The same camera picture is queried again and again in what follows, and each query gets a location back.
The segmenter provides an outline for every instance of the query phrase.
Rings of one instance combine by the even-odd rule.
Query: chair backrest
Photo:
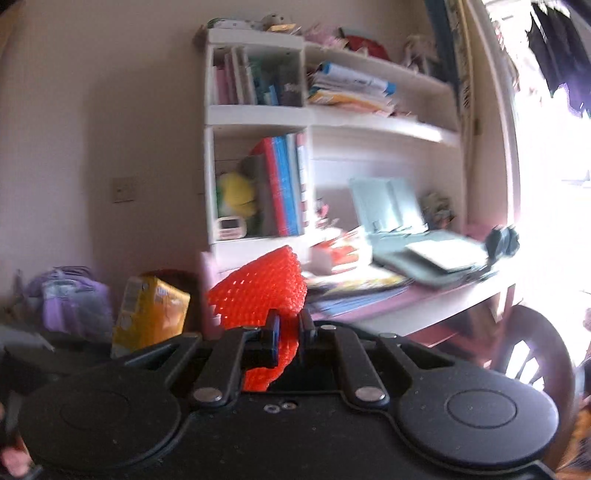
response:
[[[574,430],[584,383],[562,338],[542,314],[517,305],[503,321],[491,369],[540,389],[543,385],[556,404],[558,432],[544,457],[556,470]]]

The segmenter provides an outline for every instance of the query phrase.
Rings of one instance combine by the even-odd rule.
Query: paper stack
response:
[[[310,103],[334,105],[356,112],[390,116],[396,85],[330,61],[309,75]]]

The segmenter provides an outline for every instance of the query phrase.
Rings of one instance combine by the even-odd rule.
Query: desk surface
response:
[[[374,333],[408,335],[479,304],[516,283],[515,259],[500,261],[496,274],[452,290],[432,290],[413,284],[407,291],[367,307],[333,317]],[[314,320],[327,320],[313,315]]]

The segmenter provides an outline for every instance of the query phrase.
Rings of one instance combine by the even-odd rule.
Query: human hand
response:
[[[4,418],[4,406],[0,403],[0,420]],[[20,478],[31,470],[31,456],[22,438],[17,437],[13,446],[5,446],[0,450],[0,462],[12,476]]]

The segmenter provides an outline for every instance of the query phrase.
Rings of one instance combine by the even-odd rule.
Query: light switch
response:
[[[136,183],[135,177],[111,179],[111,201],[113,203],[133,202],[136,194]]]

